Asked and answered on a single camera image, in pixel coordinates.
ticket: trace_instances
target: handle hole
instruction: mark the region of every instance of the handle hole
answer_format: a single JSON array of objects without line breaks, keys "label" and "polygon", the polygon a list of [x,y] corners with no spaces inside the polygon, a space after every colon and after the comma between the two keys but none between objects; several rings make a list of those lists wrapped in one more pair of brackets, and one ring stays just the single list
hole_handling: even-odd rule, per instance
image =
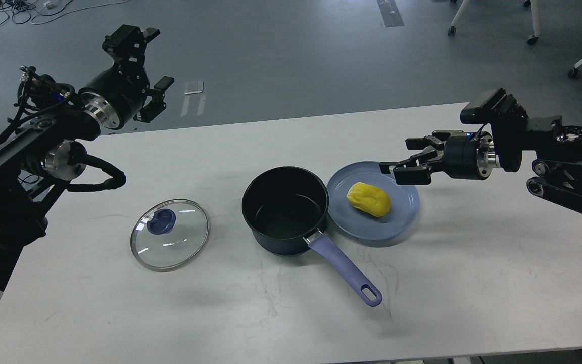
[{"label": "handle hole", "polygon": [[372,292],[372,290],[370,289],[370,286],[368,286],[367,284],[365,284],[361,291],[363,292],[363,295],[365,295],[365,297],[367,297],[367,299],[369,300],[376,300],[376,294],[374,292]]}]

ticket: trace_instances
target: gray floor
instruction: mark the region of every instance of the gray floor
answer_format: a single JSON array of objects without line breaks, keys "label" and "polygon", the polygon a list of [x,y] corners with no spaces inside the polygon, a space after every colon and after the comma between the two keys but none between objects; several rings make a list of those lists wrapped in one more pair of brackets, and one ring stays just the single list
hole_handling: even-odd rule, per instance
[{"label": "gray floor", "polygon": [[[472,2],[455,37],[446,30],[459,4],[448,0],[397,0],[405,26],[393,28],[384,27],[374,0],[135,0],[48,25],[7,23],[0,27],[0,131],[14,115],[19,65],[83,87],[111,64],[100,44],[123,23],[161,30],[146,69],[152,81],[168,75],[176,83],[168,110],[121,132],[464,102],[496,87],[532,117],[563,115],[565,124],[582,126],[582,74],[566,76],[582,57],[582,0],[540,2],[534,47],[525,44],[531,14],[520,0]],[[203,110],[197,95],[182,116],[185,83],[197,80],[206,85]],[[484,359],[582,362],[582,351]]]}]

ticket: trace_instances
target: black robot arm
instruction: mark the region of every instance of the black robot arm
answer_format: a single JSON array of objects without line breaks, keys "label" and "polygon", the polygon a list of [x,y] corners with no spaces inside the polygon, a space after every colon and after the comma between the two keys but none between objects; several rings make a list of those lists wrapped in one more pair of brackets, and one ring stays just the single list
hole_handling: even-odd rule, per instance
[{"label": "black robot arm", "polygon": [[[483,93],[460,115],[462,124],[478,131],[435,130],[424,138],[406,139],[406,147],[422,152],[404,161],[379,164],[398,184],[426,185],[430,175],[485,180],[492,169],[517,172],[522,151],[533,150],[537,177],[527,181],[534,196],[582,213],[582,127],[563,126],[562,118],[529,118],[503,89]],[[490,125],[492,134],[483,131]]]},{"label": "black robot arm", "polygon": [[[121,129],[132,118],[150,122],[165,110],[164,92],[174,79],[164,77],[150,89],[144,69],[146,46],[157,35],[157,29],[122,25],[103,43],[114,64],[79,92],[38,75],[35,67],[21,67],[15,104],[19,110],[0,134],[0,253],[19,252],[43,237],[46,213],[64,191],[101,191],[125,184],[122,171],[89,155],[77,140],[93,141],[102,127]],[[86,166],[99,168],[109,179],[73,184]],[[25,189],[19,180],[22,171],[37,175],[39,181]]]}]

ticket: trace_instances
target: black tape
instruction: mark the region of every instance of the black tape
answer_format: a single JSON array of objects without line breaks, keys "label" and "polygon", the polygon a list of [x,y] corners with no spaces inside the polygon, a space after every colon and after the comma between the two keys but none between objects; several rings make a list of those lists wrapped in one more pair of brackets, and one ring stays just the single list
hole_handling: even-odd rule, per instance
[{"label": "black tape", "polygon": [[405,25],[395,0],[376,0],[376,2],[379,9],[381,9],[381,16],[383,16],[383,23],[386,28],[403,27]]}]

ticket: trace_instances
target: white table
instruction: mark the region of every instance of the white table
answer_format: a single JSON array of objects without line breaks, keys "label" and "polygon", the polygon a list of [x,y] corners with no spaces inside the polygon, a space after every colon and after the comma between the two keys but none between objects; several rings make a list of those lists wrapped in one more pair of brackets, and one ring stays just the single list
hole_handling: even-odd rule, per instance
[{"label": "white table", "polygon": [[[398,161],[404,139],[458,129],[464,104],[104,136],[88,143],[127,175],[65,194],[0,301],[0,363],[358,362],[582,348],[582,215],[531,196],[522,171],[433,176],[420,216],[387,248],[328,229],[384,295],[370,308],[310,251],[268,253],[240,203],[282,165],[328,180],[356,161]],[[85,173],[83,182],[103,176]],[[206,246],[159,274],[129,235],[151,206],[200,203]]]}]

